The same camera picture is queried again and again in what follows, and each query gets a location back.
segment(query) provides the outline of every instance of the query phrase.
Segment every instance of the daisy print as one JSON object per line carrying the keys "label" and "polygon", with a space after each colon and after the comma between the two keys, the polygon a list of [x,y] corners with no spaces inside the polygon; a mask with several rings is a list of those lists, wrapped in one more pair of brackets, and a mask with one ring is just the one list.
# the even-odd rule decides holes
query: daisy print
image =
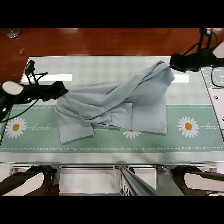
{"label": "daisy print", "polygon": [[127,130],[127,131],[123,132],[123,135],[126,138],[130,138],[130,139],[138,137],[140,134],[141,134],[140,131],[133,131],[133,130]]}
{"label": "daisy print", "polygon": [[179,119],[177,127],[179,128],[178,130],[182,132],[182,135],[188,138],[194,138],[199,134],[199,127],[197,121],[195,121],[194,118],[187,116],[182,117]]}
{"label": "daisy print", "polygon": [[20,117],[16,117],[12,119],[11,121],[8,122],[5,132],[8,138],[17,138],[20,137],[20,135],[23,134],[23,131],[26,130],[27,125],[26,125],[25,119],[22,119]]}

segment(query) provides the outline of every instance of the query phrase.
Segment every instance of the light blue garment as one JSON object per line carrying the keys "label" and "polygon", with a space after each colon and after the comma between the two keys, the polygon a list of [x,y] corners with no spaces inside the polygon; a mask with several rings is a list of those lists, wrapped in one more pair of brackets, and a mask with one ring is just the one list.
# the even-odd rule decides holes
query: light blue garment
{"label": "light blue garment", "polygon": [[57,101],[61,143],[93,136],[92,125],[166,134],[165,93],[173,80],[159,61],[126,83],[70,90]]}

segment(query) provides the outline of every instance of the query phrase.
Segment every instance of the daisy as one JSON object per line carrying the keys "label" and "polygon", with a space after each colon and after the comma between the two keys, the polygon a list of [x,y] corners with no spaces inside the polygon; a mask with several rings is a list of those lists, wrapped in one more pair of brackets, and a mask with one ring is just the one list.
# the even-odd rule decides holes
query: daisy
{"label": "daisy", "polygon": [[179,119],[177,127],[179,128],[178,130],[182,132],[182,135],[185,135],[185,137],[188,138],[194,138],[199,133],[199,127],[194,118],[186,116],[182,117],[181,119]]}
{"label": "daisy", "polygon": [[26,128],[27,125],[25,119],[16,117],[8,122],[5,131],[8,138],[17,138],[23,134],[23,131],[25,131]]}
{"label": "daisy", "polygon": [[123,132],[123,135],[126,137],[126,138],[135,138],[136,136],[139,136],[141,134],[140,131],[133,131],[133,130],[128,130],[128,131],[125,131]]}

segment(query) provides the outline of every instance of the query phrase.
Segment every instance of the table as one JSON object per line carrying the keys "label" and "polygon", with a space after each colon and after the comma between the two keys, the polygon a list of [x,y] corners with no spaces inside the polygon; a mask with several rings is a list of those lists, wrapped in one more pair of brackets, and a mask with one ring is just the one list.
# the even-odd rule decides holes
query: table
{"label": "table", "polygon": [[[170,57],[52,56],[30,59],[35,61],[35,73],[49,73],[41,84],[62,80],[70,89],[124,82],[159,60],[169,63]],[[223,137],[204,77],[200,72],[173,72],[175,81],[166,94],[166,136],[136,132],[135,138],[130,138],[129,130],[96,128],[93,138],[61,145],[54,111],[56,101],[40,100],[21,115],[27,122],[27,130],[21,136],[12,139],[4,134],[0,147],[1,162],[172,164],[224,161]],[[10,116],[25,108],[27,105],[15,105]],[[191,138],[182,134],[178,122],[192,123],[197,126],[198,133],[193,133]]]}

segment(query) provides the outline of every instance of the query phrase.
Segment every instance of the brown wooden surface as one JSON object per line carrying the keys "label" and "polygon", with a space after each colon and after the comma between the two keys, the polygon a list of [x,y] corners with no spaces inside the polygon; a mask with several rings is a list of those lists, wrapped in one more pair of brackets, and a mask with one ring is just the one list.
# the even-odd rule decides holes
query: brown wooden surface
{"label": "brown wooden surface", "polygon": [[[198,28],[0,28],[0,82],[19,81],[29,56],[171,55],[199,41]],[[224,39],[223,32],[218,33]]]}

